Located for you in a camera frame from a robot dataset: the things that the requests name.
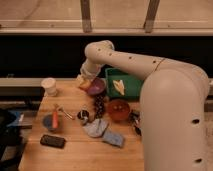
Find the wooden tabletop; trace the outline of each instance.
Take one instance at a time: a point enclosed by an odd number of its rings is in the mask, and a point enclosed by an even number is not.
[[[19,171],[143,171],[143,148],[141,137],[138,136],[129,121],[115,123],[108,114],[104,119],[109,122],[108,129],[121,133],[125,137],[123,148],[102,142],[101,138],[91,138],[83,130],[79,120],[71,120],[60,113],[60,130],[49,132],[42,120],[51,114],[54,104],[62,106],[67,112],[77,115],[86,109],[93,117],[93,98],[77,88],[75,81],[57,81],[59,93],[56,97],[44,97],[32,132],[26,145]],[[139,109],[137,102],[129,103],[132,109]],[[40,145],[43,134],[64,137],[66,144],[63,149]]]

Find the red object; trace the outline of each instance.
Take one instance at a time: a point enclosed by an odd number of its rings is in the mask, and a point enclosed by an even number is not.
[[[123,121],[128,119],[131,109],[129,104],[122,99],[115,99],[108,103],[107,113],[113,121]]]
[[[56,128],[58,128],[58,112],[57,112],[57,110],[54,110],[52,115],[53,115],[52,128],[56,129]]]

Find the black phone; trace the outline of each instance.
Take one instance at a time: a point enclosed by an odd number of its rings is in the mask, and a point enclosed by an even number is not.
[[[63,148],[65,145],[66,140],[62,137],[56,137],[52,135],[43,135],[41,137],[40,143],[42,145],[56,147],[56,148]]]

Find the white cup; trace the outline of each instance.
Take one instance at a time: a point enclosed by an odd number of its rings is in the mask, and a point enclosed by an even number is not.
[[[56,96],[56,80],[54,78],[45,78],[41,82],[41,86],[45,89],[47,96]]]

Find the green bin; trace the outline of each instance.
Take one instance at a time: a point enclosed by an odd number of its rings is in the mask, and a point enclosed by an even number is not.
[[[143,81],[139,80],[133,75],[129,75],[116,68],[106,68],[106,91],[110,99],[122,98],[126,100],[139,100],[140,90],[143,85]],[[114,87],[113,80],[123,80],[124,83],[124,95],[121,95]]]

